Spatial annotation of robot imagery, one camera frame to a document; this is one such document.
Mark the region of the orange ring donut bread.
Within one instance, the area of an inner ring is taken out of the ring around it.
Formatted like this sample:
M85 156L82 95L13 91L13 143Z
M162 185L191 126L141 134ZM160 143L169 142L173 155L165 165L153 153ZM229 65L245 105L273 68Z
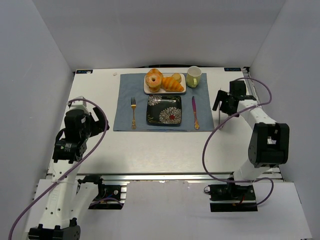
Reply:
M158 92L162 86L162 77L157 73L147 74L144 81L151 93Z

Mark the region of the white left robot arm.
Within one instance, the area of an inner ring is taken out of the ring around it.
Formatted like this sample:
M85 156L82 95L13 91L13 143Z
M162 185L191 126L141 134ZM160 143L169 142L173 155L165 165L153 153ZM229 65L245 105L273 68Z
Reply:
M81 181L79 196L73 196L80 163L87 156L87 141L109 129L105 113L93 108L98 120L84 106L72 107L64 117L64 128L55 138L53 150L53 187L37 226L29 229L30 240L78 240L80 221L85 210L99 193L102 179L98 175Z

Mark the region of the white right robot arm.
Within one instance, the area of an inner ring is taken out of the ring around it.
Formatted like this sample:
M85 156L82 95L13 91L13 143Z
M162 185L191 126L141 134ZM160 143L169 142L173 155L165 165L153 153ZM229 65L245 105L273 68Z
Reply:
M212 107L229 117L242 117L252 129L248 159L231 175L231 181L242 185L254 182L265 171L287 163L290 128L269 117L253 95L247 94L243 78L229 83L229 91L219 90Z

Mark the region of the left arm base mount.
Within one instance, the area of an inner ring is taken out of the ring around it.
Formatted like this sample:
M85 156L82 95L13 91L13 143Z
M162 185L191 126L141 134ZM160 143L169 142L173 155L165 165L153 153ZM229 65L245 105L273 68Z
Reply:
M101 175L90 174L78 179L77 192L82 184L92 183L98 189L97 196L92 200L89 210L121 210L124 206L121 198L121 185L106 184Z

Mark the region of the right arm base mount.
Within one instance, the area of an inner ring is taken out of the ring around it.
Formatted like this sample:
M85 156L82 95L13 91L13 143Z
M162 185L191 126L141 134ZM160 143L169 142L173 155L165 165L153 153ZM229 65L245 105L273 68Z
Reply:
M212 213L257 212L253 185L240 183L210 184L203 192L209 195Z

